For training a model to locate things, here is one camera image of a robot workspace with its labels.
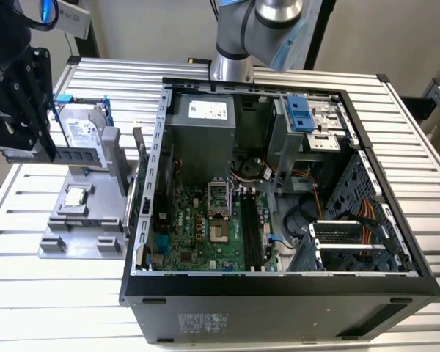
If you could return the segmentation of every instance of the robotic arm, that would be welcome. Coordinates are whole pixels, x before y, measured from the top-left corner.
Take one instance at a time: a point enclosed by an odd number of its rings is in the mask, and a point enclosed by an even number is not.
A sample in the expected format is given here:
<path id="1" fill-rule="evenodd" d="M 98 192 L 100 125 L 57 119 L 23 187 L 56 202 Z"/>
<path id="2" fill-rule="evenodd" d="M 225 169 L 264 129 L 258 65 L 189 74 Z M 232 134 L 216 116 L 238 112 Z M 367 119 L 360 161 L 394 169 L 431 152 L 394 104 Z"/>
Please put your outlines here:
<path id="1" fill-rule="evenodd" d="M 307 32 L 303 0 L 221 0 L 214 81 L 252 82 L 251 55 L 277 72 L 288 70 Z"/>
<path id="2" fill-rule="evenodd" d="M 52 29 L 22 15 L 18 0 L 0 0 L 0 148 L 8 161 L 51 163 L 58 150 L 49 133 L 51 57 L 31 48 L 30 28 Z"/>

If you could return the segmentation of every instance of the power supply label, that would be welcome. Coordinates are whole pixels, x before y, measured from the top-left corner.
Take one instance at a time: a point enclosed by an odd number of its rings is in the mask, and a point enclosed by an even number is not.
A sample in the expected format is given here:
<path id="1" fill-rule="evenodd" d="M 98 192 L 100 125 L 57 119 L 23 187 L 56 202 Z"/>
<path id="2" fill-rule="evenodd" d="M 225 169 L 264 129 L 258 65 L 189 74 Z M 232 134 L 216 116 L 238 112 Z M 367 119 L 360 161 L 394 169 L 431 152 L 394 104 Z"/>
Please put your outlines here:
<path id="1" fill-rule="evenodd" d="M 184 334 L 223 334 L 229 313 L 180 313 L 179 330 Z"/>
<path id="2" fill-rule="evenodd" d="M 190 119 L 227 119 L 227 103 L 222 101 L 193 100 L 189 103 Z"/>

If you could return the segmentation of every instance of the motherboard chip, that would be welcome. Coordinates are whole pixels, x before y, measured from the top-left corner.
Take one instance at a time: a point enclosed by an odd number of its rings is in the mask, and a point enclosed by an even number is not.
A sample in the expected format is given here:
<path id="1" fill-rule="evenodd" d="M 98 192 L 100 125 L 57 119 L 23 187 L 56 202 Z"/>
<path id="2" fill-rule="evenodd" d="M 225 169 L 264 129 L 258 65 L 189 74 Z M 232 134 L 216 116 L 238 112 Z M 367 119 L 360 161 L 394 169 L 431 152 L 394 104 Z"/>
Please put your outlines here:
<path id="1" fill-rule="evenodd" d="M 181 252 L 181 262 L 191 262 L 191 261 L 192 261 L 192 253 Z"/>
<path id="2" fill-rule="evenodd" d="M 209 223 L 210 242 L 228 243 L 228 221 L 213 220 Z"/>

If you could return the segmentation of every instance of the ram slot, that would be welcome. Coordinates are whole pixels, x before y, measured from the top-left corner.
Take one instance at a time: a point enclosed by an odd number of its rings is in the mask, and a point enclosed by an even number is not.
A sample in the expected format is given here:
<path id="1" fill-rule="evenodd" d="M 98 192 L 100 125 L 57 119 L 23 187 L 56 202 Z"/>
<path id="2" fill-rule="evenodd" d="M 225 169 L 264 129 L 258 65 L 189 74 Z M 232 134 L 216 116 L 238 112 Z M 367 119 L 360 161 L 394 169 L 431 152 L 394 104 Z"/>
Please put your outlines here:
<path id="1" fill-rule="evenodd" d="M 260 271 L 262 265 L 259 216 L 254 197 L 255 195 L 249 193 L 240 195 L 244 265 L 247 271 L 252 267 L 255 271 Z"/>

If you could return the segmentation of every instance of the white wall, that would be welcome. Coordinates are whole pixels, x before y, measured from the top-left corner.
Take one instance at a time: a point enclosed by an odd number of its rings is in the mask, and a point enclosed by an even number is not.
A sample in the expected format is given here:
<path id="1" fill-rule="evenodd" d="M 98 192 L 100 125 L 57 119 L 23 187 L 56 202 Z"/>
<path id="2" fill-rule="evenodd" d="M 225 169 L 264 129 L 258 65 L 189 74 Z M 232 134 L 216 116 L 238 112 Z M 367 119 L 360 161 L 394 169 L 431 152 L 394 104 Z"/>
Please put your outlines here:
<path id="1" fill-rule="evenodd" d="M 216 22 L 208 0 L 92 5 L 103 20 L 95 26 L 109 58 L 186 62 L 214 54 Z M 337 0 L 315 69 L 385 73 L 400 93 L 418 95 L 439 68 L 440 0 Z"/>
<path id="2" fill-rule="evenodd" d="M 98 45 L 111 59 L 187 62 L 215 54 L 208 0 L 92 0 L 94 15 Z"/>
<path id="3" fill-rule="evenodd" d="M 440 69 L 440 0 L 337 0 L 315 69 L 385 73 L 422 94 Z"/>

